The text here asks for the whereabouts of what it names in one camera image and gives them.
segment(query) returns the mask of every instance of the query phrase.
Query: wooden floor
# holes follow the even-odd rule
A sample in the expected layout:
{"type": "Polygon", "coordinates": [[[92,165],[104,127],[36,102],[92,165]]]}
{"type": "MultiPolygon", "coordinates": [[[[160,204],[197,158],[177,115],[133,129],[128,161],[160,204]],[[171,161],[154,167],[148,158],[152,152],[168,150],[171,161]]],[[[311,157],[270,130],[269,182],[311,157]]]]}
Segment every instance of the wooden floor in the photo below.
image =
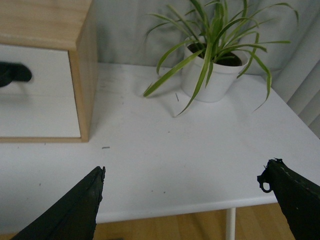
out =
{"type": "MultiPolygon", "coordinates": [[[[295,240],[277,203],[236,209],[236,240],[295,240]]],[[[225,240],[226,211],[98,224],[94,240],[225,240]]],[[[2,235],[0,240],[9,240],[2,235]]]]}

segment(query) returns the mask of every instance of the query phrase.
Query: white table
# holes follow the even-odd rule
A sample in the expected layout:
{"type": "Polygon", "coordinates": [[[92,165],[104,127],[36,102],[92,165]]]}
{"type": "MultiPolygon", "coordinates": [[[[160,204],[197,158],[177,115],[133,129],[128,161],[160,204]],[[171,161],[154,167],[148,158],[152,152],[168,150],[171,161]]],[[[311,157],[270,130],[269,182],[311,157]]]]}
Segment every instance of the white table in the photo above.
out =
{"type": "MultiPolygon", "coordinates": [[[[320,184],[320,140],[262,78],[245,75],[216,103],[189,98],[177,75],[150,98],[154,67],[100,64],[89,143],[0,144],[0,233],[40,216],[96,166],[106,167],[97,222],[276,202],[257,175],[269,159],[320,184]]],[[[234,225],[227,238],[233,238],[234,225]]]]}

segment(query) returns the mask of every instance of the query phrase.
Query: black drawer handle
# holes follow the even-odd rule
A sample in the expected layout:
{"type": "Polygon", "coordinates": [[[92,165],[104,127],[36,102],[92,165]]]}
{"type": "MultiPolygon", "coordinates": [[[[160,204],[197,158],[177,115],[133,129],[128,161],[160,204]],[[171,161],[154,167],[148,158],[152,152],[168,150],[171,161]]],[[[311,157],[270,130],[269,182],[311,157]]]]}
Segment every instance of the black drawer handle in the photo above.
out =
{"type": "Polygon", "coordinates": [[[31,71],[21,63],[0,62],[0,88],[12,81],[29,82],[31,71]]]}

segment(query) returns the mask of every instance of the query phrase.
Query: wooden drawer unit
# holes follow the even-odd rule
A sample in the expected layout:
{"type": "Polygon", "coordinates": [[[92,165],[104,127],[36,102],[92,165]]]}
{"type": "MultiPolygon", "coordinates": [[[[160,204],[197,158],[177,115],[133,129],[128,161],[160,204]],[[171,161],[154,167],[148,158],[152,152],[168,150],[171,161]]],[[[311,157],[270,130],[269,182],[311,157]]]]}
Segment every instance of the wooden drawer unit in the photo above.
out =
{"type": "Polygon", "coordinates": [[[0,87],[0,142],[87,142],[98,80],[93,0],[1,0],[0,62],[28,82],[0,87]]]}

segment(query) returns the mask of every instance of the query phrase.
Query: curtain fold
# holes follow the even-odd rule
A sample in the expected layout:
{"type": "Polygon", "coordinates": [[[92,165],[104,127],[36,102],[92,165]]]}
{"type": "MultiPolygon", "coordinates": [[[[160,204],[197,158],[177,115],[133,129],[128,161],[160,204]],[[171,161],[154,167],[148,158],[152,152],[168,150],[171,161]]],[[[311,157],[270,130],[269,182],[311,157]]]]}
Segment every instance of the curtain fold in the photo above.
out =
{"type": "Polygon", "coordinates": [[[320,13],[272,85],[320,138],[320,13]]]}

